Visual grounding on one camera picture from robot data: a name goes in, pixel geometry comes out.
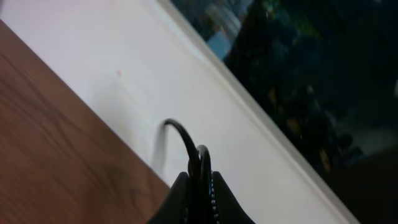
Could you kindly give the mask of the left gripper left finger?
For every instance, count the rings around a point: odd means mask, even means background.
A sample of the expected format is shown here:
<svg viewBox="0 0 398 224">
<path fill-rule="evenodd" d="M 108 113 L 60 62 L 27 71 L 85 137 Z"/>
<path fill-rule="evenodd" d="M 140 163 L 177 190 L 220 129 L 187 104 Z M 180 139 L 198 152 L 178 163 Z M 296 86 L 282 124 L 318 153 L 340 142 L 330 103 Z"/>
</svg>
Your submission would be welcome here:
<svg viewBox="0 0 398 224">
<path fill-rule="evenodd" d="M 184 224 L 187 223 L 187 192 L 189 176 L 181 172 L 170 188 L 162 205 L 147 224 Z"/>
</svg>

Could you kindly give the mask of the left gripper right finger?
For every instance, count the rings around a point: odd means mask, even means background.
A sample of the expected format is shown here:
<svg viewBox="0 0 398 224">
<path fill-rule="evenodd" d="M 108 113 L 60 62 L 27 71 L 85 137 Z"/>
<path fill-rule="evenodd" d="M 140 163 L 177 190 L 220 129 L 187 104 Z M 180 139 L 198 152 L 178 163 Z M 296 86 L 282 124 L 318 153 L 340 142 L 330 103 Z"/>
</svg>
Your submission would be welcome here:
<svg viewBox="0 0 398 224">
<path fill-rule="evenodd" d="M 236 197 L 224 181 L 222 175 L 212 174 L 216 212 L 214 218 L 220 224 L 254 224 L 238 203 Z"/>
</svg>

